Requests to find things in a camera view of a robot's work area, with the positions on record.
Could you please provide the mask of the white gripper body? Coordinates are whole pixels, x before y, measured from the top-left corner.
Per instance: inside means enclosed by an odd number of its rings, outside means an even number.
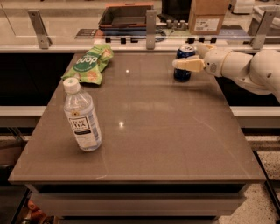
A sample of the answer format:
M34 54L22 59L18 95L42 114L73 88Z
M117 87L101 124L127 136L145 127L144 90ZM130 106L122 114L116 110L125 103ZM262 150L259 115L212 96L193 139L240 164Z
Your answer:
M202 44L204 43L197 44L197 53L205 62L206 72L215 77L221 77L224 60L231 53L231 50L219 47L209 50Z

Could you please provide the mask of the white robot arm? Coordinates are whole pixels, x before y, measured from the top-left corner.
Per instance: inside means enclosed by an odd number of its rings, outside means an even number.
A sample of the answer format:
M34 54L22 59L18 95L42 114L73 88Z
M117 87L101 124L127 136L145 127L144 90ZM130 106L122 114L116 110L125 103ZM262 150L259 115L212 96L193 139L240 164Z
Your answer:
M273 94L280 102L280 52L261 50L255 55L197 44L197 55L175 59L174 68L224 77L257 95Z

